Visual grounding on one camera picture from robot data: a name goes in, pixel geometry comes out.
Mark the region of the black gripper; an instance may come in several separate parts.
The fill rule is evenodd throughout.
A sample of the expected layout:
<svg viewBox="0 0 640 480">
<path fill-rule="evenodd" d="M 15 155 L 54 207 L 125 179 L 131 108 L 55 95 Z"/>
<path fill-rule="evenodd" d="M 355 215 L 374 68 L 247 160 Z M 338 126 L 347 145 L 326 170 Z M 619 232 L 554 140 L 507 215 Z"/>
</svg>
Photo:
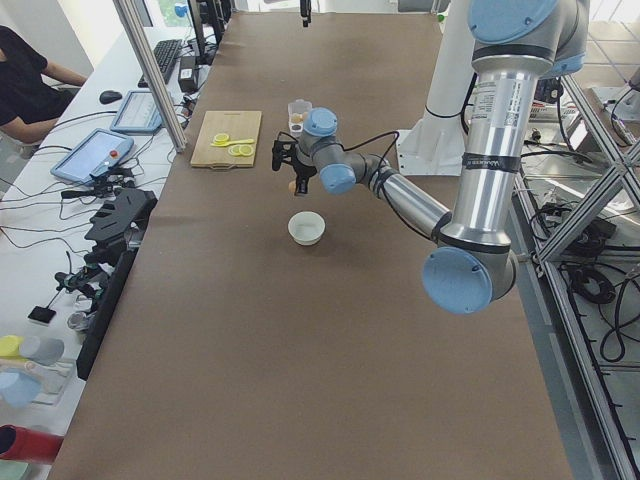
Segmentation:
<svg viewBox="0 0 640 480">
<path fill-rule="evenodd" d="M 311 0 L 300 0 L 299 9 L 300 9 L 300 15 L 303 18 L 302 25 L 303 27 L 308 27 L 309 26 L 308 18 L 311 17 L 311 13 L 312 13 Z"/>
<path fill-rule="evenodd" d="M 294 195 L 307 195 L 308 182 L 315 175 L 315 167 L 308 166 L 301 162 L 297 154 L 294 154 L 292 157 L 292 166 L 296 172 Z"/>
</svg>

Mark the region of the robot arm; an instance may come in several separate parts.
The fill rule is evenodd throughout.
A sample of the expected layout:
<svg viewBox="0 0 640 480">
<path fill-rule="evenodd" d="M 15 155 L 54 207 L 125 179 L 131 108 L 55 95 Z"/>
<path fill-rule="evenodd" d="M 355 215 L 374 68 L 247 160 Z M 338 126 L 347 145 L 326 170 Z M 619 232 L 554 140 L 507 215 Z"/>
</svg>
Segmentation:
<svg viewBox="0 0 640 480">
<path fill-rule="evenodd" d="M 318 176 L 331 194 L 366 186 L 436 244 L 424 289 L 441 308 L 469 314 L 514 285 L 505 222 L 538 83 L 578 71 L 589 23 L 585 1 L 454 1 L 423 118 L 401 135 L 398 163 L 345 148 L 336 115 L 315 108 L 297 140 L 275 145 L 295 191 Z"/>
</svg>

